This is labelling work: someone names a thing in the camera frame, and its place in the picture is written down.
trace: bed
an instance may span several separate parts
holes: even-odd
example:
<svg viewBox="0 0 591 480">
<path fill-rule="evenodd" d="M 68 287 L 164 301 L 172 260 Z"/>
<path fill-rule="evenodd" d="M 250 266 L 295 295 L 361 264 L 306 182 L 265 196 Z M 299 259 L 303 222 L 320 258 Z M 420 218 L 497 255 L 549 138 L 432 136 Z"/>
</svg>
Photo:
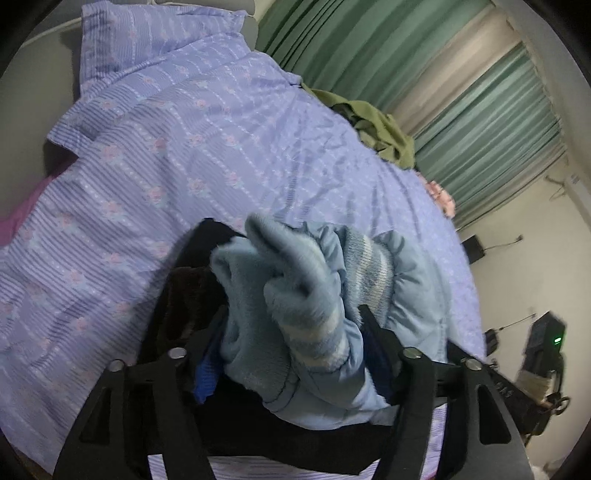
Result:
<svg viewBox="0 0 591 480">
<path fill-rule="evenodd" d="M 240 231 L 261 211 L 293 225 L 328 221 L 416 239 L 450 282 L 462 346 L 483 356 L 478 297 L 451 221 L 413 171 L 382 161 L 296 75 L 251 51 L 241 34 L 247 12 L 85 8 L 81 54 L 79 22 L 52 26 L 0 82 L 11 99 L 2 144 L 19 159 L 2 165 L 7 175 L 30 187 L 56 157 L 77 158 L 0 250 L 0 427 L 17 449 L 53 470 L 105 365 L 135 362 L 167 271 L 206 217 Z M 48 149 L 46 135 L 63 149 Z M 2 199 L 3 213 L 17 200 Z M 437 468 L 443 429 L 439 409 L 425 478 Z M 318 476 L 265 459 L 212 465 L 218 478 Z"/>
</svg>

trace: power cord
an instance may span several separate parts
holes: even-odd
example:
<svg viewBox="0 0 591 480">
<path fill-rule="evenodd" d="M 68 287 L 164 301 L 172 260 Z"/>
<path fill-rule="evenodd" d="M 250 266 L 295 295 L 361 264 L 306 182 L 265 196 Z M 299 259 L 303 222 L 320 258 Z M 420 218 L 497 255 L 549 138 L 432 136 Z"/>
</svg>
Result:
<svg viewBox="0 0 591 480">
<path fill-rule="evenodd" d="M 510 244 L 500 244 L 500 245 L 493 245 L 492 247 L 487 247 L 484 249 L 484 251 L 488 251 L 488 250 L 492 250 L 493 248 L 499 248 L 499 247 L 510 247 L 511 245 L 515 245 L 518 244 L 519 242 L 521 242 L 523 240 L 523 235 L 518 236 L 514 242 L 511 242 Z"/>
</svg>

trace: blue garment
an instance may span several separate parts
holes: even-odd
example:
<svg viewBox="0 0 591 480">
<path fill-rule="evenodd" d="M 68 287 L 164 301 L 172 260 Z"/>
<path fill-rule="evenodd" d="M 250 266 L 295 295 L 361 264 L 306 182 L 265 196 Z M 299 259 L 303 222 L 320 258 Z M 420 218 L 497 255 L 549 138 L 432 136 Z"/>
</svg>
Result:
<svg viewBox="0 0 591 480">
<path fill-rule="evenodd" d="M 371 240 L 346 226 L 291 229 L 257 214 L 245 229 L 211 259 L 228 295 L 226 375 L 308 429 L 393 424 L 397 407 L 365 365 L 357 307 L 367 304 L 403 345 L 445 361 L 450 293 L 434 261 L 396 232 Z"/>
</svg>

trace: olive green garment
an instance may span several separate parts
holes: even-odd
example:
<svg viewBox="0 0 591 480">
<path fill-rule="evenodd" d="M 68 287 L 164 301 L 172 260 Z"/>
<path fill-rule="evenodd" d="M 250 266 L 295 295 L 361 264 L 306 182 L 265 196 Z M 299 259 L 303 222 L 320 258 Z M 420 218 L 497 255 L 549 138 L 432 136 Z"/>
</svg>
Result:
<svg viewBox="0 0 591 480">
<path fill-rule="evenodd" d="M 301 87 L 345 117 L 357 130 L 361 143 L 375 150 L 381 159 L 405 170 L 414 167 L 413 138 L 402 133 L 392 115 L 362 100 L 347 100 L 336 93 L 309 88 L 304 83 Z"/>
</svg>

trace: curtain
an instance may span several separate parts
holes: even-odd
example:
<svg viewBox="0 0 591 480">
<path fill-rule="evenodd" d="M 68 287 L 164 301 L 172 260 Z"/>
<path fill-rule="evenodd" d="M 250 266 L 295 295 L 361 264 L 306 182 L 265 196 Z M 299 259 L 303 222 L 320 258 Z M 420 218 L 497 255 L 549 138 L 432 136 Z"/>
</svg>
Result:
<svg viewBox="0 0 591 480">
<path fill-rule="evenodd" d="M 519 42 L 505 13 L 491 4 L 443 47 L 389 112 L 406 134 L 416 136 Z"/>
<path fill-rule="evenodd" d="M 512 198 L 565 151 L 558 119 L 523 44 L 415 138 L 418 169 L 455 199 L 462 227 Z"/>
<path fill-rule="evenodd" d="M 310 87 L 395 106 L 489 0 L 278 0 L 256 47 Z"/>
</svg>

